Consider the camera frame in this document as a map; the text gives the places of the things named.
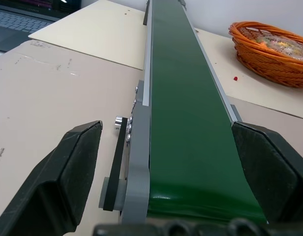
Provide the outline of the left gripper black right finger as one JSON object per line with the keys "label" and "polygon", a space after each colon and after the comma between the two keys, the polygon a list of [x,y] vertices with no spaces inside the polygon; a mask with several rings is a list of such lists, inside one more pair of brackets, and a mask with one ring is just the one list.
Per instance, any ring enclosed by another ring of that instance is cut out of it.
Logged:
{"label": "left gripper black right finger", "polygon": [[244,176],[268,222],[303,222],[303,158],[277,132],[234,122]]}

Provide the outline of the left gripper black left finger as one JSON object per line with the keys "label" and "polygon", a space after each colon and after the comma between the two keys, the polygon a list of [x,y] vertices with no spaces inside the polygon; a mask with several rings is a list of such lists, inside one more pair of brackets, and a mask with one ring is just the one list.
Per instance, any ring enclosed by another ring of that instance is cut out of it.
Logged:
{"label": "left gripper black left finger", "polygon": [[0,236],[62,236],[80,224],[95,173],[102,122],[66,132],[0,216]]}

